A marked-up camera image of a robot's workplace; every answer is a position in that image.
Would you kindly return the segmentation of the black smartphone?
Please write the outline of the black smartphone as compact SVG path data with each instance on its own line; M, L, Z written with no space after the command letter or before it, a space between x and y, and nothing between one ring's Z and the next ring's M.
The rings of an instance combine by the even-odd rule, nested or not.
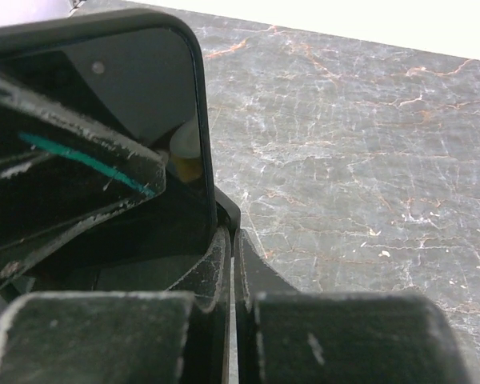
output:
M205 253L218 221L206 90L201 49L183 21L137 9L0 27L0 72L166 163L162 194L73 238L4 287L23 275L59 284L80 269Z

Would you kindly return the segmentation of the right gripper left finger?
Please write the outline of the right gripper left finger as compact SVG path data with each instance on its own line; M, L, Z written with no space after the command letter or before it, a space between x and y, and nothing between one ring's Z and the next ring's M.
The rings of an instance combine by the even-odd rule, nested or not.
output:
M0 383L226 383L231 239L163 291L44 291L0 317Z

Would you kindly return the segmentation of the black phone stand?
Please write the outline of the black phone stand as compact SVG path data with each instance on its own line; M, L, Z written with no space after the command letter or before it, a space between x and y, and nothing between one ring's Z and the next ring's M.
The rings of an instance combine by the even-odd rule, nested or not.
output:
M241 227L241 210L238 205L231 200L218 187L214 188L214 196L217 207L218 225L227 228L231 241Z

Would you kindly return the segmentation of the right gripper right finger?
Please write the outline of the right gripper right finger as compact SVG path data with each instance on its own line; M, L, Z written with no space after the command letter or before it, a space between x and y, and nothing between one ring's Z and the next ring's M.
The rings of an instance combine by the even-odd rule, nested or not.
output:
M234 240L242 383L469 383L444 313L411 292L307 294Z

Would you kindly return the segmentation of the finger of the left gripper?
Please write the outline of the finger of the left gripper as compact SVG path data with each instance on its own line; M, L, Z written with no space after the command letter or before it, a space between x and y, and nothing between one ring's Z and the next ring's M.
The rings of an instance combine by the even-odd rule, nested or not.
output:
M165 190L159 153L0 72L0 289Z

